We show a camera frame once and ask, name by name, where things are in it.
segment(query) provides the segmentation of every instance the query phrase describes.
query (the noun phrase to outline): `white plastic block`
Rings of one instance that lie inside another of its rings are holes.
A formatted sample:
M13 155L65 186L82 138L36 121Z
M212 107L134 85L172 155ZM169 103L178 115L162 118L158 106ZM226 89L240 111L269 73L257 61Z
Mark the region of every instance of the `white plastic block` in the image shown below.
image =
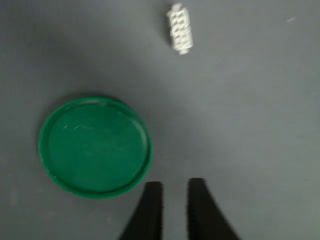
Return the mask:
M182 7L181 3L176 3L172 5L167 17L170 24L172 48L180 55L187 54L193 46L188 10Z

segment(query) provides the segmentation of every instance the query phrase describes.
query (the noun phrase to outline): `green lid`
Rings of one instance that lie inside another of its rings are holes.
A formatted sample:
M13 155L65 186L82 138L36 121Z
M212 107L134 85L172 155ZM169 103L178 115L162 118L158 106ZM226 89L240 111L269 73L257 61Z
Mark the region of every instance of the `green lid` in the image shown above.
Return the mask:
M62 188L87 198L108 198L144 177L152 145L143 121L128 106L108 97L85 97L47 118L38 151L45 170Z

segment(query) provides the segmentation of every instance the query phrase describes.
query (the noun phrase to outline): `gray table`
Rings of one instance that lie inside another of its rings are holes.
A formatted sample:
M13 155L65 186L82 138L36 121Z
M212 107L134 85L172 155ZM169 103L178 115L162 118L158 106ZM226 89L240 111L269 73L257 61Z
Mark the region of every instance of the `gray table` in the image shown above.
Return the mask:
M243 240L320 237L320 1L185 0L194 48L168 43L163 0L0 0L0 239L114 240L144 182L164 184L183 240L202 177ZM37 136L59 104L109 95L154 144L141 184L110 199L55 185Z

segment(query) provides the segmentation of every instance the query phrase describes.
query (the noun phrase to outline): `gray surface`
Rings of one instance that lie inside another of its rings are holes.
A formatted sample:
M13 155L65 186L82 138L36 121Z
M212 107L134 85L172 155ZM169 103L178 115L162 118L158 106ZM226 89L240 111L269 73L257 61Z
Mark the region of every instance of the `gray surface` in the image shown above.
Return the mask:
M185 0L194 48L168 46L162 0L0 0L0 239L113 240L143 183L69 194L37 155L59 104L111 95L146 122L164 239L187 238L187 179L206 178L244 240L320 237L320 1Z

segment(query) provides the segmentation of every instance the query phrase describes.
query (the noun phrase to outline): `electrical connector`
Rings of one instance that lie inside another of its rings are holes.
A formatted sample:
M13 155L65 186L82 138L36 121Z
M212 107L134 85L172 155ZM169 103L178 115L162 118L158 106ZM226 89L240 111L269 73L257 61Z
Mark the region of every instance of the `electrical connector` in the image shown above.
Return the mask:
M172 48L180 55L187 54L193 46L188 10L181 3L176 3L166 15L169 18Z

